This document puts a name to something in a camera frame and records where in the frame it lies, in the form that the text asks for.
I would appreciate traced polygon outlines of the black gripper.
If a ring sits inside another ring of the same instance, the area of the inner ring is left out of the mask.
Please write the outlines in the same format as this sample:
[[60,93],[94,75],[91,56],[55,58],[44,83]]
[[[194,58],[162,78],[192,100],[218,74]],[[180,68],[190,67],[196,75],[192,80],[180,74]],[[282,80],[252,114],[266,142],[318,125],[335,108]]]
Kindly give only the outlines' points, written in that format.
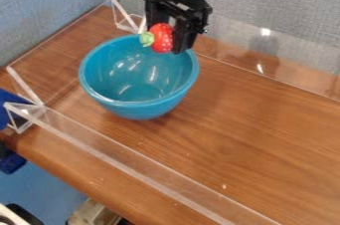
[[172,52],[180,54],[192,48],[196,33],[206,32],[212,8],[204,0],[146,0],[148,28],[175,18]]

